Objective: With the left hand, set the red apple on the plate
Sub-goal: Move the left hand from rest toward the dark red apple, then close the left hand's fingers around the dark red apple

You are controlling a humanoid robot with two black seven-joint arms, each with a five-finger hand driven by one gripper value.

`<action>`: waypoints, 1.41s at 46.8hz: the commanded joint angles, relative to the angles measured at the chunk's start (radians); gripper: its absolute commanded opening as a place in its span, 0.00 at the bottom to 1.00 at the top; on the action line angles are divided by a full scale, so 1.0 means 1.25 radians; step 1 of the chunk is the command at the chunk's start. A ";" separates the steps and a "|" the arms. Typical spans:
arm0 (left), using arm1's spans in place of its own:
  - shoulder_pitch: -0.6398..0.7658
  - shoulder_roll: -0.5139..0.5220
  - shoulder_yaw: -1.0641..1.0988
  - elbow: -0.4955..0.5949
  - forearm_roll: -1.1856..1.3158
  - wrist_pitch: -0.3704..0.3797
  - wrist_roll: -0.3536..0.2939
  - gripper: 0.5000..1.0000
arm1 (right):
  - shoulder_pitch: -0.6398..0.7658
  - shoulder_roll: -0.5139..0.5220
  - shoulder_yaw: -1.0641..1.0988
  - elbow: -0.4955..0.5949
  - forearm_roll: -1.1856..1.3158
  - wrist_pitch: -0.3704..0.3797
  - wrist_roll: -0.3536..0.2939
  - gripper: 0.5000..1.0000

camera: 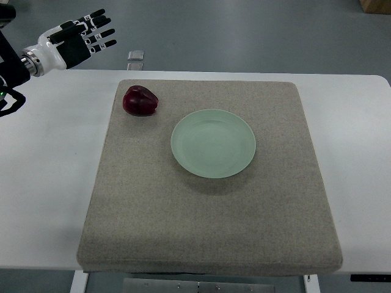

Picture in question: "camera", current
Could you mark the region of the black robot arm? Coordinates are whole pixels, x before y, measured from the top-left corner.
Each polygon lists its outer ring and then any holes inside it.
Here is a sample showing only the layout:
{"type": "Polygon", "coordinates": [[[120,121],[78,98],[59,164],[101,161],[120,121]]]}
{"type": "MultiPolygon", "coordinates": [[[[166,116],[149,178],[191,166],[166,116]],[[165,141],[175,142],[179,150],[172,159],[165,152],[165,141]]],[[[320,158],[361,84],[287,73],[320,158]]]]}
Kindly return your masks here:
{"type": "Polygon", "coordinates": [[[4,117],[15,113],[25,104],[26,97],[14,88],[29,81],[31,74],[2,32],[1,59],[1,117],[4,117]],[[15,100],[7,109],[6,95],[15,100]]]}

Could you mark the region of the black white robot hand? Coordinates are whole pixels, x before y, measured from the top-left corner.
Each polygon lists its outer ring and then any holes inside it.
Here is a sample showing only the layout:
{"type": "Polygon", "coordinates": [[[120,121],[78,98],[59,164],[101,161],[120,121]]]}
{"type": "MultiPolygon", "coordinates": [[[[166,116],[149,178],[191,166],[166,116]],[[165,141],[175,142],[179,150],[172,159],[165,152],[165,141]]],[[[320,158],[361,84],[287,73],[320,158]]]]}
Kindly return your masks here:
{"type": "Polygon", "coordinates": [[[47,30],[37,44],[24,48],[21,61],[31,76],[43,76],[51,70],[71,69],[117,41],[109,40],[115,29],[99,31],[111,19],[100,9],[77,20],[69,20],[47,30]]]}

